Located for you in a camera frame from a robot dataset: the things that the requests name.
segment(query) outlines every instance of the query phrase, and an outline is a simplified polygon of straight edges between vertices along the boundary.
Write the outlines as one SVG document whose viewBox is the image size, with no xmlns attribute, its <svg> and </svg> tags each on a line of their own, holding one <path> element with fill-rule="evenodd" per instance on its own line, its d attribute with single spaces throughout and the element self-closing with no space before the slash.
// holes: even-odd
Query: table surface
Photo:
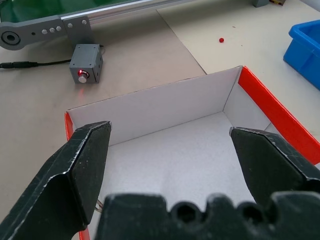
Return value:
<svg viewBox="0 0 320 240">
<path fill-rule="evenodd" d="M 319 12 L 298 0 L 261 8 L 250 0 L 199 0 L 159 13 L 93 26 L 97 42 L 105 45 L 99 84 L 75 85 L 67 64 L 1 71 L 0 220 L 65 143 L 67 109 L 145 88 L 247 65 L 320 140 L 320 91 L 283 62 L 292 25 L 319 19 Z M 0 62 L 71 55 L 62 38 L 19 51 L 1 48 Z"/>
</svg>

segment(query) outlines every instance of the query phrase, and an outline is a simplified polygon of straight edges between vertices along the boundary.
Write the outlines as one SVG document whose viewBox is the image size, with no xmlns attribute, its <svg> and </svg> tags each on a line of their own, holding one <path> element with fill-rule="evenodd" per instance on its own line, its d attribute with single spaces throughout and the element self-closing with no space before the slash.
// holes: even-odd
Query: cardboard box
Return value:
<svg viewBox="0 0 320 240">
<path fill-rule="evenodd" d="M 70 109 L 69 138 L 76 128 L 111 121 L 112 131 L 99 200 L 112 193 L 161 194 L 168 210 L 179 201 L 204 211 L 211 193 L 235 205 L 254 201 L 230 127 L 280 133 L 310 162 L 320 144 L 247 67 L 157 86 Z M 99 213 L 89 225 L 94 236 Z M 80 233 L 87 240 L 88 231 Z"/>
</svg>

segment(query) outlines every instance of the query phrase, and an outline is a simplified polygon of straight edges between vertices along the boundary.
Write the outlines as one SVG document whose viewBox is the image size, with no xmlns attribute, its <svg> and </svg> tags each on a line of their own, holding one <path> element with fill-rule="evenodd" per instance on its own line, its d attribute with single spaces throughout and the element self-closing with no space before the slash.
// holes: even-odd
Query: gray sensor box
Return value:
<svg viewBox="0 0 320 240">
<path fill-rule="evenodd" d="M 76 84 L 99 83 L 103 62 L 98 44 L 78 44 L 69 65 L 74 82 Z"/>
</svg>

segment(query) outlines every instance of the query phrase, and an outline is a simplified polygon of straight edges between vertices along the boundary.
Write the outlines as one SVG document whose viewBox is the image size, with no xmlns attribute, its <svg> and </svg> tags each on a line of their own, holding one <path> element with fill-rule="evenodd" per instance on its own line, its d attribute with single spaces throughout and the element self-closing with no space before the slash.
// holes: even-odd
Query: blue plastic bin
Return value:
<svg viewBox="0 0 320 240">
<path fill-rule="evenodd" d="M 320 90 L 320 20 L 294 25 L 283 60 Z"/>
</svg>

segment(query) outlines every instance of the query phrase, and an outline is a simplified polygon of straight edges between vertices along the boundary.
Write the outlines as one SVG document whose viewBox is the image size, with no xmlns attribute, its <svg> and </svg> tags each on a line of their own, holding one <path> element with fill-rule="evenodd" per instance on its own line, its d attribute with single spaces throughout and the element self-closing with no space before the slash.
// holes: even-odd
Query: conveyor belt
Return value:
<svg viewBox="0 0 320 240">
<path fill-rule="evenodd" d="M 112 6 L 126 0 L 5 0 L 0 5 L 1 22 L 19 23 L 28 20 L 69 15 L 74 12 Z"/>
</svg>

